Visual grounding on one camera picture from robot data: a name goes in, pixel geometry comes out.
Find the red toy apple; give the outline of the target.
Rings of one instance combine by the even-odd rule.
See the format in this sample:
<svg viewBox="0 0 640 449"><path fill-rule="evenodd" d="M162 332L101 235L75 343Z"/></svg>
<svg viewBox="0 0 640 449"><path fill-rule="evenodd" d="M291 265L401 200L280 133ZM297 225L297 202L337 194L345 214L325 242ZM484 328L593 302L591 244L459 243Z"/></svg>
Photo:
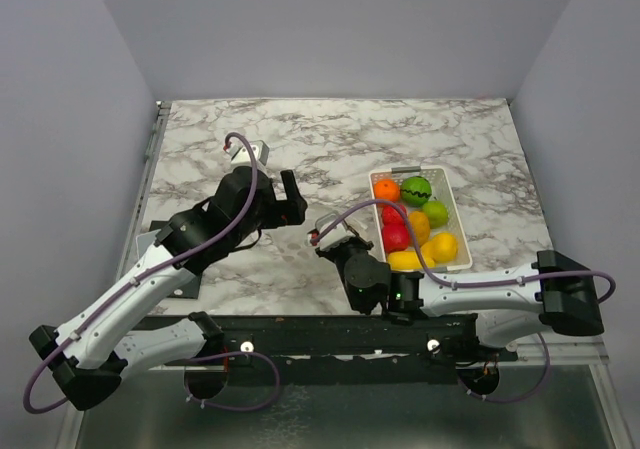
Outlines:
<svg viewBox="0 0 640 449"><path fill-rule="evenodd" d="M385 225L381 230L381 235L386 253L404 251L411 242L409 232L404 224Z"/></svg>

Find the red toy strawberry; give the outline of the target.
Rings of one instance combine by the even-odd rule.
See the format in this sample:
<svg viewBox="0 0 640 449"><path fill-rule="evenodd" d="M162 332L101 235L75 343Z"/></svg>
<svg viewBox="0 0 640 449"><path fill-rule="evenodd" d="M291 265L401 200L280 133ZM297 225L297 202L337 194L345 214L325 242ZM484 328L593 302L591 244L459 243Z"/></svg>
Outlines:
<svg viewBox="0 0 640 449"><path fill-rule="evenodd" d="M386 205L381 212L381 221L384 226L404 225L404 217L407 215L406 208L402 205L399 209Z"/></svg>

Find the orange-yellow toy fruit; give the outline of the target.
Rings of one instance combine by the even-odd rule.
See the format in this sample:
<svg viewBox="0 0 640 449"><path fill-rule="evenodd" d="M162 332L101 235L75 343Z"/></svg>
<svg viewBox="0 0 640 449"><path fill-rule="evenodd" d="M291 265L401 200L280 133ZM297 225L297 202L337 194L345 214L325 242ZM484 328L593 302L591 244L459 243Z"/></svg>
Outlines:
<svg viewBox="0 0 640 449"><path fill-rule="evenodd" d="M421 210L413 211L408 214L408 219L420 246L428 242L431 226L428 216Z"/></svg>

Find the white perforated basket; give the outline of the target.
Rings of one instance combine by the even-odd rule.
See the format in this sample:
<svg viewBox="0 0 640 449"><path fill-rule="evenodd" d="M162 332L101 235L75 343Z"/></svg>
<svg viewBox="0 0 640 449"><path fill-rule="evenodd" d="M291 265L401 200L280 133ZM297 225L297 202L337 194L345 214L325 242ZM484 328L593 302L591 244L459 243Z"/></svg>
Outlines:
<svg viewBox="0 0 640 449"><path fill-rule="evenodd" d="M413 229L427 265L435 271L468 269L473 259L445 169L416 166L375 170L371 195L391 201L374 207L384 260L397 270L419 270L408 230Z"/></svg>

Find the clear dotted zip bag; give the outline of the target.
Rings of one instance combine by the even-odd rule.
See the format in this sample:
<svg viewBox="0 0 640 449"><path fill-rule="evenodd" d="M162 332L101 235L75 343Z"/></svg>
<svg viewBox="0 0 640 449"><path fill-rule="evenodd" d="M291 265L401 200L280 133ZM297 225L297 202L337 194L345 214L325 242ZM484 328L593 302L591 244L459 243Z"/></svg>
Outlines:
<svg viewBox="0 0 640 449"><path fill-rule="evenodd" d="M278 252L286 263L298 267L303 263L316 261L316 249L324 245L324 249L331 243L335 244L347 238L350 233L344 223L340 223L329 234L315 245L312 239L325 230L337 217L336 213L329 213L315 222L307 222L300 226L286 226L277 229L271 236Z"/></svg>

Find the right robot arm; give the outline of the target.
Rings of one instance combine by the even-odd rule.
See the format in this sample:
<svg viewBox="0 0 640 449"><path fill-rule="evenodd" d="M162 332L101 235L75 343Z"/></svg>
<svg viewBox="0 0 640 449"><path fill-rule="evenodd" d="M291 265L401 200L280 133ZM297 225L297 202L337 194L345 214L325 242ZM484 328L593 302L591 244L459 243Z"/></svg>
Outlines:
<svg viewBox="0 0 640 449"><path fill-rule="evenodd" d="M357 236L320 243L316 254L338 271L352 310L370 314L381 308L396 324L420 318L474 313L476 326L459 336L461 352L481 360L494 348L551 330L571 337L603 333L592 273L563 254L545 250L532 264L497 272L429 276L398 271L370 253Z"/></svg>

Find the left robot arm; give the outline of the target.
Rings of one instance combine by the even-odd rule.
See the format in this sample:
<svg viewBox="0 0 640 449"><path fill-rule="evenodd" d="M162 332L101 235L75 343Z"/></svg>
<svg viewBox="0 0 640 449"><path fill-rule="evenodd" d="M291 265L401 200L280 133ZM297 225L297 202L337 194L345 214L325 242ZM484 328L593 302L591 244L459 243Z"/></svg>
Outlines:
<svg viewBox="0 0 640 449"><path fill-rule="evenodd" d="M134 267L90 307L58 327L41 325L30 334L40 368L50 370L65 401L85 411L138 372L218 357L224 333L204 312L149 333L133 329L162 299L237 251L252 233L304 222L307 203L293 171L282 171L281 178L283 200L264 172L236 167L213 196L173 215Z"/></svg>

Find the yellow toy banana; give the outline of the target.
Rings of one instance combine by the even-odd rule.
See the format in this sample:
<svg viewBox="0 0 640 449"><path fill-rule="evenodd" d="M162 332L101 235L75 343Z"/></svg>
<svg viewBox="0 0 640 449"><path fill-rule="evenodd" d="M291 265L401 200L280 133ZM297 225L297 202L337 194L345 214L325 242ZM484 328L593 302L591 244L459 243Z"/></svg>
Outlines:
<svg viewBox="0 0 640 449"><path fill-rule="evenodd" d="M424 253L418 253L415 251L397 251L390 253L387 256L387 262L394 271L419 271L423 270L423 264L426 263L429 269L436 267L436 262L428 255Z"/></svg>

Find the yellow toy lemon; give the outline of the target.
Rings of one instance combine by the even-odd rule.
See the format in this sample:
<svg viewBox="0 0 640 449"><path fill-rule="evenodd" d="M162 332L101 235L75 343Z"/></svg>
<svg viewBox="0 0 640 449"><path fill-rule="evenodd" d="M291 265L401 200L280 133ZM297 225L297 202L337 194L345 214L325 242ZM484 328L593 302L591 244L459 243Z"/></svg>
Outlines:
<svg viewBox="0 0 640 449"><path fill-rule="evenodd" d="M451 233L442 232L422 245L421 251L428 254L438 264L449 263L457 257L458 241Z"/></svg>

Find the orange toy fruit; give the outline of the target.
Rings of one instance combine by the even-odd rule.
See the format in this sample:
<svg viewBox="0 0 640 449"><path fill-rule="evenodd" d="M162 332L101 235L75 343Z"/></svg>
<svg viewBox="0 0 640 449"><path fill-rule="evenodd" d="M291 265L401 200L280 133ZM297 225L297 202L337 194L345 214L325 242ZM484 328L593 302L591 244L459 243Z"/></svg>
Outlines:
<svg viewBox="0 0 640 449"><path fill-rule="evenodd" d="M381 179L373 185L376 199L398 202L401 199L400 186L392 179Z"/></svg>

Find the green toy lime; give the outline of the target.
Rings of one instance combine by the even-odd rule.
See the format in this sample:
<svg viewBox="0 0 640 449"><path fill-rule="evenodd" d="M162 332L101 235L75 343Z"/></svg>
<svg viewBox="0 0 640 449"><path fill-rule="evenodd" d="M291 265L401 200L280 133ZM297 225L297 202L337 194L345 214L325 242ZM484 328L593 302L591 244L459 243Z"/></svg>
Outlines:
<svg viewBox="0 0 640 449"><path fill-rule="evenodd" d="M429 200L422 205L422 212L427 216L432 229L443 227L449 221L448 210L441 201Z"/></svg>

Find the green striped toy watermelon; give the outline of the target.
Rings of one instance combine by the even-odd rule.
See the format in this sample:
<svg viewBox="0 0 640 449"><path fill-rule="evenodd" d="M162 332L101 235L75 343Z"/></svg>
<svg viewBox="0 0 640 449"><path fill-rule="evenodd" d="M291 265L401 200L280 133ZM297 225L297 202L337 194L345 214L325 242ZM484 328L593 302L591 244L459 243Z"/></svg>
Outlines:
<svg viewBox="0 0 640 449"><path fill-rule="evenodd" d="M400 196L407 205L421 207L430 200L432 187L426 178L412 176L401 183Z"/></svg>

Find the grey rectangular box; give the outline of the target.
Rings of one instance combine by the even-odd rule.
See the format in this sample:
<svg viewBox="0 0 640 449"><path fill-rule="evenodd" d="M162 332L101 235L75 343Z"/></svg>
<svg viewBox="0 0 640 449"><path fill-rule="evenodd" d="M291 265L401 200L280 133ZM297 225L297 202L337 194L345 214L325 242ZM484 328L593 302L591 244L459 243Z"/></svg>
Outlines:
<svg viewBox="0 0 640 449"><path fill-rule="evenodd" d="M154 230L142 233L136 237L135 245L138 259L146 253L149 247L154 245L158 233L158 230Z"/></svg>

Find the black metal base rail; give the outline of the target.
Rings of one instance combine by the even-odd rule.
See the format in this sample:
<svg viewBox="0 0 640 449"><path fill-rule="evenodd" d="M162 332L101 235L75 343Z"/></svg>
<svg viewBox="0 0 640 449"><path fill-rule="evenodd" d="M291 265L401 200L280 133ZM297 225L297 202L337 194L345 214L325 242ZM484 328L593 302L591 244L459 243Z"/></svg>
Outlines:
<svg viewBox="0 0 640 449"><path fill-rule="evenodd" d="M250 342L277 366L283 384L454 384L457 363L511 362L485 347L473 315L422 318L397 325L367 316L216 315L226 349Z"/></svg>

